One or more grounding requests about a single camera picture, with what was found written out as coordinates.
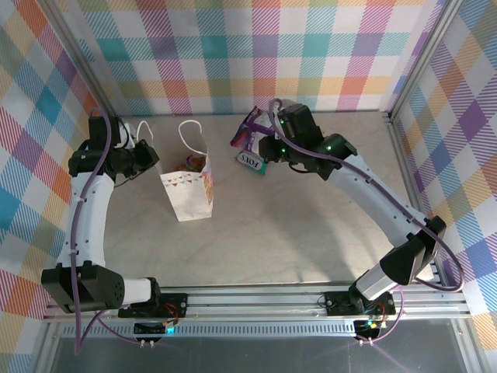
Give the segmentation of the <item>purple snack packet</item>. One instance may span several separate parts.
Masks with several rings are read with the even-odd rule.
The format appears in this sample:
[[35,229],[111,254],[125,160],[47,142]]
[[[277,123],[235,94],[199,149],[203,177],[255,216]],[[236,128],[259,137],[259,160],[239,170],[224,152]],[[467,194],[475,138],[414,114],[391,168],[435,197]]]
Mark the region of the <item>purple snack packet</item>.
[[266,136],[273,137],[274,134],[269,114],[254,106],[230,140],[230,146],[260,155],[259,142]]

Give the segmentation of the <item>teal white candy packet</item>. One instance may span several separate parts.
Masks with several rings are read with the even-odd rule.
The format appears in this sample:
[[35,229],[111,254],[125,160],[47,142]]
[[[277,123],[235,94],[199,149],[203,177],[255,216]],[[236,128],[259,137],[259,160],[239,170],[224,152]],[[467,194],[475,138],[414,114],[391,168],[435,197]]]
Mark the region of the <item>teal white candy packet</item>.
[[251,170],[260,175],[265,175],[267,170],[267,163],[262,157],[247,151],[240,151],[235,159],[242,165],[249,167]]

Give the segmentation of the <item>animal print paper bag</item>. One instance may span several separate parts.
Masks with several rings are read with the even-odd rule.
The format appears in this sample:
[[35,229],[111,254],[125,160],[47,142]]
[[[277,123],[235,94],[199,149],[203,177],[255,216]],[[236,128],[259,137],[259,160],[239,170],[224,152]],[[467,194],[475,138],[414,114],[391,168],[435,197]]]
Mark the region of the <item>animal print paper bag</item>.
[[[137,127],[137,138],[149,133],[150,144],[157,152],[155,164],[159,179],[178,221],[192,221],[212,216],[214,180],[203,128],[197,120],[184,120],[180,124],[157,126],[152,129],[143,120]],[[178,166],[191,154],[206,156],[201,173],[178,171]]]

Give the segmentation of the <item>left controller board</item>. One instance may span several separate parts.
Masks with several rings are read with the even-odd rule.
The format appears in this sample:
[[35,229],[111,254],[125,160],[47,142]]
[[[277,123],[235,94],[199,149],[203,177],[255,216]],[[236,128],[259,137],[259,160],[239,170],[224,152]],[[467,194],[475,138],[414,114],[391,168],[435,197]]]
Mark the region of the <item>left controller board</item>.
[[169,329],[173,329],[174,322],[135,322],[134,331],[135,335],[165,335]]

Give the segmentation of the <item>controller board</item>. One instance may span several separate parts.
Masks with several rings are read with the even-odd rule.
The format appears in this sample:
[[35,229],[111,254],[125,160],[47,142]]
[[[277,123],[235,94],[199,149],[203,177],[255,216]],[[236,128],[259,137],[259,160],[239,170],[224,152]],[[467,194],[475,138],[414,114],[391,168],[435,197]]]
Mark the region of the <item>controller board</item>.
[[169,329],[173,329],[174,322],[135,322],[134,331],[135,335],[165,335]]
[[356,340],[377,339],[386,327],[385,320],[356,320],[353,322]]

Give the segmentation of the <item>perforated metal strip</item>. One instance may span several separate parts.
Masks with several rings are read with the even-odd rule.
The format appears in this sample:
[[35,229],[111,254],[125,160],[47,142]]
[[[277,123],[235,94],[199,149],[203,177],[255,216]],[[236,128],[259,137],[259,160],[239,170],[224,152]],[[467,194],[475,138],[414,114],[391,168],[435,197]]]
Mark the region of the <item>perforated metal strip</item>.
[[[75,334],[75,326],[63,324],[62,336]],[[122,336],[150,337],[150,333],[139,332],[132,322],[108,323],[110,329]],[[101,324],[90,329],[90,337],[110,335]],[[295,337],[295,336],[355,336],[351,320],[322,320],[305,322],[181,322],[177,326],[159,329],[159,337]]]

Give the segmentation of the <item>right controller board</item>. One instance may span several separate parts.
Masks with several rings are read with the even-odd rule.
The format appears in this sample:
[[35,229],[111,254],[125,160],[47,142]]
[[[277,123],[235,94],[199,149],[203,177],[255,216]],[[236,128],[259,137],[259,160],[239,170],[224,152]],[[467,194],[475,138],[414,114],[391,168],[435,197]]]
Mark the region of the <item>right controller board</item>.
[[377,339],[386,327],[385,320],[356,320],[353,322],[356,340]]

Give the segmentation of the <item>aluminium frame post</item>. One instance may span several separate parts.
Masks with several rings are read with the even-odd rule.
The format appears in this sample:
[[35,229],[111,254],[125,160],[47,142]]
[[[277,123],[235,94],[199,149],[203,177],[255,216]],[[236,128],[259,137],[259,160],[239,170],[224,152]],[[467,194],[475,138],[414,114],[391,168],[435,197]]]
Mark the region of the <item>aluminium frame post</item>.
[[99,84],[96,75],[90,67],[85,53],[81,49],[76,37],[73,35],[55,0],[36,0],[36,3],[46,16],[49,24],[54,28],[54,32],[61,40],[68,56],[73,61],[77,71],[88,86],[90,93],[99,104],[99,107],[103,108],[107,114],[116,116],[115,110],[112,108],[102,86]]
[[412,55],[405,66],[405,72],[402,72],[385,109],[391,123],[395,123],[403,107],[408,103],[422,73],[433,58],[436,49],[463,3],[464,0],[436,1],[435,9],[426,20],[425,27],[420,33]]

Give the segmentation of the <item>aluminium side rail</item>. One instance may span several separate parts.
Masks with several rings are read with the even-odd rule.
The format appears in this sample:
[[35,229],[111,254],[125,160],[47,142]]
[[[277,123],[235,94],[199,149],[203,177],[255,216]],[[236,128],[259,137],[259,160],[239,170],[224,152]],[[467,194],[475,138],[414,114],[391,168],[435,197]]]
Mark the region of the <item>aluminium side rail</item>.
[[[422,199],[420,197],[419,190],[417,188],[417,184],[415,182],[415,178],[408,161],[406,150],[401,142],[401,137],[398,133],[398,129],[389,117],[385,117],[384,119],[387,121],[386,124],[388,133],[394,146],[394,152],[401,169],[402,178],[407,190],[410,204],[417,210],[426,213],[424,211],[424,207],[422,206]],[[445,256],[449,256],[449,254],[439,244],[436,244],[436,248],[438,249],[438,253],[433,259],[431,267],[434,274],[437,274],[440,279],[437,282],[435,282],[434,280],[428,281],[430,287],[442,288],[445,292],[449,292],[449,288],[457,288],[455,292],[460,291],[462,286],[464,285],[464,272],[457,267],[454,259],[450,257],[447,261],[448,267],[445,267],[443,265],[443,258]]]

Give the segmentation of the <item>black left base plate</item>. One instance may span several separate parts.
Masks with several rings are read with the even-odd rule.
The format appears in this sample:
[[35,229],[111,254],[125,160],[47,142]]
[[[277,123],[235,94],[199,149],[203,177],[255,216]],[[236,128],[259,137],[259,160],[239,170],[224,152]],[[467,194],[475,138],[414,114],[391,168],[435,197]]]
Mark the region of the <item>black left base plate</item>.
[[155,295],[150,301],[133,303],[118,311],[121,319],[181,319],[186,316],[188,294]]

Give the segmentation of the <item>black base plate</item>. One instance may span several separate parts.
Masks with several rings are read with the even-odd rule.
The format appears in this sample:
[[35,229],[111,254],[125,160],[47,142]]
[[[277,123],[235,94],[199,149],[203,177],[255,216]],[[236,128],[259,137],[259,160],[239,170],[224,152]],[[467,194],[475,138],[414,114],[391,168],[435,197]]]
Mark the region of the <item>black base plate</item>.
[[384,292],[375,300],[348,291],[328,291],[322,303],[328,316],[342,315],[395,315],[393,295]]
[[121,319],[181,319],[186,316],[188,294],[155,295],[150,301],[133,303],[118,311]]

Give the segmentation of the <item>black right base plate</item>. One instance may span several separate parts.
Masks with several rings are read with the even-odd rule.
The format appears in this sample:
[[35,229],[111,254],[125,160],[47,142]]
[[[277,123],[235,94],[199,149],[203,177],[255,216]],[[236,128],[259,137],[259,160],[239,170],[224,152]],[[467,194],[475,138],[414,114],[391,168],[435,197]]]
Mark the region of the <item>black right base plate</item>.
[[342,315],[395,315],[393,295],[384,292],[375,300],[348,291],[328,291],[322,303],[328,316]]

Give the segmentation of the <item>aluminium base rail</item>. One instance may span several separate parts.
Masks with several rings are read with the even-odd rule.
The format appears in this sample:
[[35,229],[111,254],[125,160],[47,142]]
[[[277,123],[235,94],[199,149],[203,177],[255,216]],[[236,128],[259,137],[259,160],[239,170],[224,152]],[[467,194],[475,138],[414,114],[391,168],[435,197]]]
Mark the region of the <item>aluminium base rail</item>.
[[[322,303],[327,291],[345,291],[347,286],[325,283],[261,286],[206,286],[163,288],[166,294],[188,294],[183,321],[309,321],[328,318]],[[394,306],[404,307],[404,319],[459,319],[470,316],[460,292],[441,293],[421,284],[393,294]]]

